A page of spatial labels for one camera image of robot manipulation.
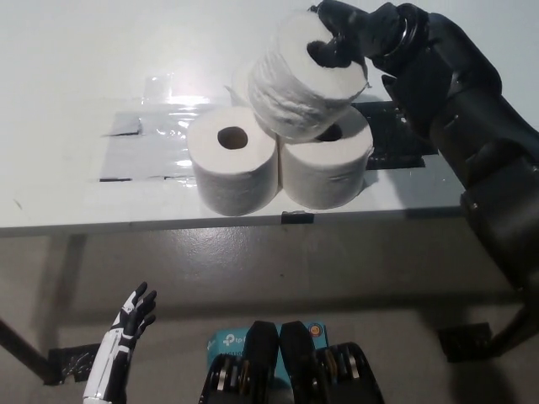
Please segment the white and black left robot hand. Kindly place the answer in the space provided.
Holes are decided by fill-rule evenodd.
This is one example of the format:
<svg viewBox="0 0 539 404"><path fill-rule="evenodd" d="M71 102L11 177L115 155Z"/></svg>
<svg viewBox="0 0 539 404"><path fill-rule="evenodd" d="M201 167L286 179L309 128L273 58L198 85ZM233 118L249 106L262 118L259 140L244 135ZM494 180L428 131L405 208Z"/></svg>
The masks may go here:
<svg viewBox="0 0 539 404"><path fill-rule="evenodd" d="M155 290L147 292L141 283L120 308L105 333L83 393L83 403L125 403L131 360L145 329L153 324Z"/></svg>

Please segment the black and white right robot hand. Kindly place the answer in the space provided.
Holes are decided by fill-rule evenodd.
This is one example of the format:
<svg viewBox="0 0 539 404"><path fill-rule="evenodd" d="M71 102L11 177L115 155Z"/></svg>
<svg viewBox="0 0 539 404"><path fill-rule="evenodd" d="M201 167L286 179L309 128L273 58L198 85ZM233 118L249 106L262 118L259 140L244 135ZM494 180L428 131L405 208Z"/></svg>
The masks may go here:
<svg viewBox="0 0 539 404"><path fill-rule="evenodd" d="M340 1L322 1L310 11L332 38L308 43L307 52L319 66L327 68L345 68L353 62L364 65L367 57L389 54L407 30L404 16L391 3L367 13Z"/></svg>

